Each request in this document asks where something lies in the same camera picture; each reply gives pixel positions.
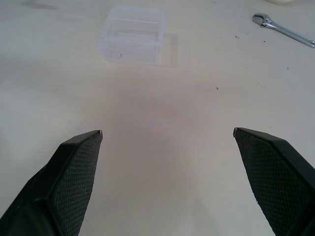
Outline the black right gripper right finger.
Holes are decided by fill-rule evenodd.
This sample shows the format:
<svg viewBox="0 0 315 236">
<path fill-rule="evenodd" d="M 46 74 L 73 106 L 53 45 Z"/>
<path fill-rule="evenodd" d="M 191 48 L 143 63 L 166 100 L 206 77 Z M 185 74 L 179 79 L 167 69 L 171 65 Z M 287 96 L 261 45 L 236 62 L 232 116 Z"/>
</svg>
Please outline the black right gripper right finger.
<svg viewBox="0 0 315 236">
<path fill-rule="evenodd" d="M 236 127 L 246 174 L 276 236 L 315 236 L 315 168 L 286 140 Z"/>
</svg>

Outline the silver adjustable wrench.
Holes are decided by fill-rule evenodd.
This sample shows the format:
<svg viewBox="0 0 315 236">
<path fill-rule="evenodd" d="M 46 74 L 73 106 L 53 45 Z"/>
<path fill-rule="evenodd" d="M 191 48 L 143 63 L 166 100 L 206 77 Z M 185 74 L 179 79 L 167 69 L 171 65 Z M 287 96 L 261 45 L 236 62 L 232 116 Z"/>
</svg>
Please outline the silver adjustable wrench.
<svg viewBox="0 0 315 236">
<path fill-rule="evenodd" d="M 252 21 L 259 25 L 261 28 L 272 29 L 280 32 L 308 47 L 315 48 L 315 41 L 310 40 L 294 31 L 291 31 L 277 23 L 275 23 L 267 14 L 257 13 L 252 17 Z"/>
</svg>

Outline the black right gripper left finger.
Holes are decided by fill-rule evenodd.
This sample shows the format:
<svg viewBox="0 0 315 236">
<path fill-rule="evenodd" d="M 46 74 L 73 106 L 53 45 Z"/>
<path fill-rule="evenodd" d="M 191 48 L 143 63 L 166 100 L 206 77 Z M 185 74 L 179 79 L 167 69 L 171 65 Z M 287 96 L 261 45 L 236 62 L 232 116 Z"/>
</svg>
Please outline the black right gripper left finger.
<svg viewBox="0 0 315 236">
<path fill-rule="evenodd" d="M 94 130 L 61 143 L 0 218 L 0 236 L 78 236 L 102 139 Z"/>
</svg>

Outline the clear plastic box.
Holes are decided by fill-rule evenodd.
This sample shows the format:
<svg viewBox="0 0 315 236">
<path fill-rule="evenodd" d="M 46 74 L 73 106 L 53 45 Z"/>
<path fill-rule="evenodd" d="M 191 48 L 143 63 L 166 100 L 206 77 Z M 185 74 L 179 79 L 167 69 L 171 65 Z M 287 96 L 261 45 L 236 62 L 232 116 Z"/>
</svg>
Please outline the clear plastic box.
<svg viewBox="0 0 315 236">
<path fill-rule="evenodd" d="M 160 9 L 113 6 L 105 20 L 98 50 L 105 60 L 157 63 L 165 13 Z"/>
</svg>

